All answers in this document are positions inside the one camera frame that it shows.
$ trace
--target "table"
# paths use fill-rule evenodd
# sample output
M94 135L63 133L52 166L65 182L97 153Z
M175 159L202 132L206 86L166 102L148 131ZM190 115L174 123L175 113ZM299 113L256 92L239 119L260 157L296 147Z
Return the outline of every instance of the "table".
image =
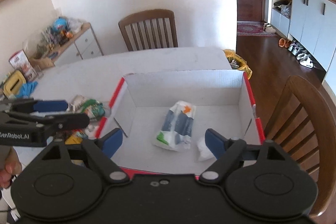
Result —
M224 52L215 47L164 48L107 55L44 71L32 94L35 99L72 100L80 94L109 101L120 78L129 73L231 69ZM43 148L16 147L23 165L28 165ZM10 191L7 203L14 205Z

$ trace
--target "dark wood floor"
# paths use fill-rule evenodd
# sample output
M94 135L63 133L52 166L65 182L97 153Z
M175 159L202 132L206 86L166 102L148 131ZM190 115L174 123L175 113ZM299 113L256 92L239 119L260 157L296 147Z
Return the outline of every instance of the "dark wood floor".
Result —
M276 37L238 37L236 52L247 61L247 64L252 69L253 74L250 79L251 87L257 105L257 115L261 118L263 126L265 127L273 110L280 98L282 90L285 86L286 80L290 75L299 75L310 83L312 83L327 100L330 108L336 117L336 107L332 103L329 95L322 87L321 82L324 78L325 72L317 69L309 69L303 67L296 60L287 49L278 46L279 38ZM285 122L293 110L298 106L298 102L290 102L288 109L284 111L279 121L279 127ZM299 124L306 117L305 113L300 113L297 117L297 124ZM298 141L302 140L311 131L309 125L307 129L303 130L302 136L298 136ZM310 151L317 145L317 140L312 140L303 147ZM299 158L298 151L294 154L294 158ZM311 162L305 163L304 168L309 168L318 163L317 158L311 159ZM313 178L317 180L318 171L313 174ZM317 223L335 224L336 223L336 196L324 214L314 219Z

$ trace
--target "wooden chair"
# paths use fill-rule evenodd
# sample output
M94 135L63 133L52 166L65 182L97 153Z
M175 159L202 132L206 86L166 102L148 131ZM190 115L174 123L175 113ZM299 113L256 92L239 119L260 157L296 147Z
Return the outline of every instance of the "wooden chair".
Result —
M274 128L277 119L280 117L281 111L286 107L293 95L299 100L299 106L293 111L275 135L271 137L271 130ZM281 135L293 123L302 108L305 109L308 116L299 124L299 126L289 133L289 135L285 136L285 138L282 136L281 138ZM309 121L311 121L314 130L297 143L297 136ZM307 153L306 151L303 151L302 154L299 155L300 158L297 159L297 162L303 164L313 156L317 156L317 153L320 154L320 163L305 169L310 175L319 170L317 181L319 193L313 209L310 212L310 216L316 217L321 215L330 204L331 198L335 193L336 123L329 106L320 92L305 79L299 76L290 76L283 89L278 104L265 128L265 136L267 139L276 141L282 147L288 145L290 142L295 142L296 139L296 143L292 143L294 147L287 151L290 155L293 155L299 150L302 151L302 147L316 136L318 143L317 147Z
M150 39L150 35L148 32L148 28L147 28L147 24L150 25L151 27L151 33L152 33L152 41L154 43L154 47L158 48L158 44L157 44L157 36L156 36L156 32L159 36L159 42L160 42L160 46L161 48L164 47L164 43L163 43L163 35L165 38L165 42L167 47L170 47L171 45L169 45L169 37L168 37L168 30L167 30L167 24L166 24L166 20L165 19L169 19L169 23L170 23L170 30L171 30L171 37L172 37L172 46L173 47L177 47L177 35L176 35L176 26L175 26L175 17L174 17L174 13L170 10L162 10L162 9L156 9L156 10L147 10L147 11L143 11L143 12L139 12L136 14L132 14L129 15L127 17L125 17L124 19L122 19L119 22L119 28L121 31L121 34L125 40L126 46L128 51L133 51L133 46L130 40L130 37L128 36L128 33L126 31L126 26L130 26L131 32L132 32L132 37L133 37L133 43L135 44L136 49L139 51L140 49L140 44L137 40L137 35L136 35L136 31L135 29L135 24L136 24L136 28L138 31L138 38L141 42L141 46L142 49L145 50L146 48L151 49L152 45L151 45L151 39Z

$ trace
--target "doormat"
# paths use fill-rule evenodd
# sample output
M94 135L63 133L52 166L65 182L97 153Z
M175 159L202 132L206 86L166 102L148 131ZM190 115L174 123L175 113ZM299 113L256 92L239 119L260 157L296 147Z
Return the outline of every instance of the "doormat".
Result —
M263 27L263 22L238 22L237 36L277 37L275 33L265 32Z

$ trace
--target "human hand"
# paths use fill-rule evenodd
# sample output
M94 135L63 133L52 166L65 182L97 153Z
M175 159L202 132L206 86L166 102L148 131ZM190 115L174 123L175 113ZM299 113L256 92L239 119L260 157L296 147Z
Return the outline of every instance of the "human hand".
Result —
M13 147L10 148L9 154L5 160L5 168L0 170L0 186L4 189L11 185L13 175L18 175L22 171L22 164Z

